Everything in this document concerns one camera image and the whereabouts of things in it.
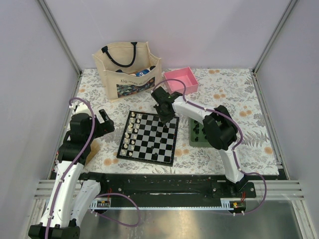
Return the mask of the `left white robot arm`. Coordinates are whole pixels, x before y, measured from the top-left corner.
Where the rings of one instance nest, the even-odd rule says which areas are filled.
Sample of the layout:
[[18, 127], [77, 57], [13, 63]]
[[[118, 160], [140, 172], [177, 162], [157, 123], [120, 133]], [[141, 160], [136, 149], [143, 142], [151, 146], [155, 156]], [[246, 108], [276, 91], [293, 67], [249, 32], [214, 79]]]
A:
[[89, 110], [71, 117], [70, 129], [58, 150], [56, 178], [48, 205], [40, 223], [30, 226], [30, 238], [79, 238], [81, 222], [93, 199], [107, 194], [108, 184], [102, 173], [81, 174], [93, 140], [115, 130], [105, 110], [99, 110], [99, 114], [103, 122], [92, 117]]

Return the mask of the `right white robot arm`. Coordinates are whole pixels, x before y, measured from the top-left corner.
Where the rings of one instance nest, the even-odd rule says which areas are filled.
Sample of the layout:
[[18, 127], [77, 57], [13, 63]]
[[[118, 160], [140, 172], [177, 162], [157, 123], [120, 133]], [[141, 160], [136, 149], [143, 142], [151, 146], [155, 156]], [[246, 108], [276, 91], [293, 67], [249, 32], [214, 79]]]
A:
[[221, 156], [226, 179], [230, 181], [227, 184], [228, 194], [232, 197], [240, 196], [245, 190], [245, 173], [241, 170], [234, 149], [239, 126], [233, 121], [227, 108], [219, 106], [213, 110], [208, 109], [188, 101], [179, 92], [169, 94], [162, 87], [152, 90], [151, 96], [157, 103], [154, 108], [161, 122], [167, 123], [175, 114], [181, 114], [203, 125], [207, 141]]

